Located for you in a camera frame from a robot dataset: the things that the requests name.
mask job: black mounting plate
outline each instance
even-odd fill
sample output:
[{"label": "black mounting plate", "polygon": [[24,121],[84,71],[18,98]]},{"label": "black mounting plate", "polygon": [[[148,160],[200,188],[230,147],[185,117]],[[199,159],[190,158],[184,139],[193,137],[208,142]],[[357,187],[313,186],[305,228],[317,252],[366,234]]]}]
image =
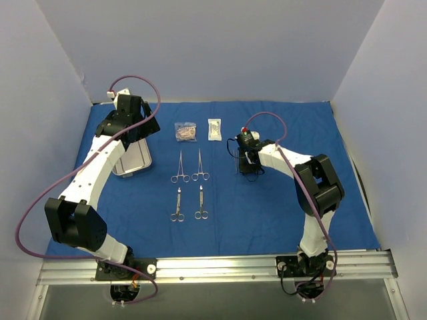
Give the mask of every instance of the black mounting plate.
[{"label": "black mounting plate", "polygon": [[[328,261],[333,261],[332,256],[328,255]],[[283,278],[298,278],[298,277],[312,277],[313,275],[307,275],[304,273],[304,270],[298,264],[297,255],[283,255],[276,257],[276,269],[278,272],[278,277],[282,276],[282,270],[279,269],[278,265],[280,262],[286,264],[286,270],[284,271]],[[325,268],[323,272],[324,277],[330,277],[332,275],[332,270]]]},{"label": "black mounting plate", "polygon": [[[154,258],[135,258],[135,265],[133,266],[134,269],[139,269],[144,275],[147,275],[148,277],[155,279],[155,272],[153,274],[149,274],[147,272],[148,265],[155,265],[157,269],[157,259]],[[130,280],[133,277],[133,273],[126,278],[120,278],[117,277],[113,272],[104,270],[102,266],[98,263],[96,274],[95,274],[95,280],[96,281],[121,281],[121,280]]]}]

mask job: scissors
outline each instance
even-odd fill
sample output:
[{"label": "scissors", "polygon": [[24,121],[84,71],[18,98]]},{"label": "scissors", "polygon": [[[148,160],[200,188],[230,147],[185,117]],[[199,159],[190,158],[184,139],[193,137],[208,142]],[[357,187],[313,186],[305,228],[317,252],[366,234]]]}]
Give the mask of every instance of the scissors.
[{"label": "scissors", "polygon": [[179,177],[182,177],[182,179],[184,180],[184,182],[188,182],[189,181],[189,175],[184,175],[184,168],[182,166],[182,150],[179,152],[178,173],[176,175],[173,175],[171,177],[171,182],[172,183],[177,183]]},{"label": "scissors", "polygon": [[177,220],[179,222],[184,221],[184,215],[181,214],[181,188],[178,188],[178,200],[176,201],[176,213],[171,214],[171,220],[173,222]]},{"label": "scissors", "polygon": [[199,175],[201,175],[201,177],[203,178],[203,180],[208,180],[209,179],[209,173],[203,172],[203,167],[201,166],[200,148],[199,148],[199,167],[197,168],[197,173],[193,173],[191,175],[191,178],[193,179],[193,181],[197,181],[199,179]]},{"label": "scissors", "polygon": [[203,187],[200,186],[200,211],[194,213],[196,219],[207,219],[207,211],[203,211]]}]

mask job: clear plastic package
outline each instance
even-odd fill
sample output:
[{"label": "clear plastic package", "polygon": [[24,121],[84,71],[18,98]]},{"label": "clear plastic package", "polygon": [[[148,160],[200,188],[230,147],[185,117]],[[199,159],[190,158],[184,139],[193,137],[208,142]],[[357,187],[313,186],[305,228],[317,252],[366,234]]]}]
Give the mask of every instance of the clear plastic package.
[{"label": "clear plastic package", "polygon": [[209,123],[209,134],[207,140],[209,141],[221,141],[221,119],[208,119]]},{"label": "clear plastic package", "polygon": [[175,122],[176,141],[196,142],[194,122]]}]

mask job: white packet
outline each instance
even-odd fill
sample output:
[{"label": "white packet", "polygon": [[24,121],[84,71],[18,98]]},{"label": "white packet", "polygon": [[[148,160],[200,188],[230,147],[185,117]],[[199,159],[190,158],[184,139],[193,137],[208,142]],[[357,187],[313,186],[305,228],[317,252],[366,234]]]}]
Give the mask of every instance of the white packet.
[{"label": "white packet", "polygon": [[209,134],[207,140],[209,141],[221,141],[221,119],[208,119]]}]

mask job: robotic arm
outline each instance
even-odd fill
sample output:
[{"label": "robotic arm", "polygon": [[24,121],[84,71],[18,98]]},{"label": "robotic arm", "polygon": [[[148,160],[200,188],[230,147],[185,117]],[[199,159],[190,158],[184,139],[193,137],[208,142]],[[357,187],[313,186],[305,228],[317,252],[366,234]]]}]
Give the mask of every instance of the robotic arm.
[{"label": "robotic arm", "polygon": [[[125,89],[117,93],[113,110],[97,127],[86,160],[113,135],[151,115],[141,97]],[[89,252],[101,259],[132,266],[131,248],[107,233],[105,221],[96,212],[99,196],[115,163],[131,143],[160,130],[155,118],[111,142],[88,166],[77,173],[58,199],[49,198],[45,213],[52,238],[58,243]]]},{"label": "robotic arm", "polygon": [[[258,137],[254,137],[250,130],[242,129],[242,132],[237,136],[240,158],[245,158],[244,162],[247,161],[248,165],[253,166],[255,170],[260,167],[270,167],[294,178],[278,150],[280,148],[303,181],[316,205],[326,231],[329,231],[332,217],[339,207],[340,201],[344,198],[344,189],[329,158],[325,155],[318,155],[317,157],[301,155],[280,146],[276,147],[271,140],[260,141]],[[300,249],[306,257],[315,258],[323,255],[328,245],[306,196],[296,181],[295,186],[298,202],[306,213]]]}]

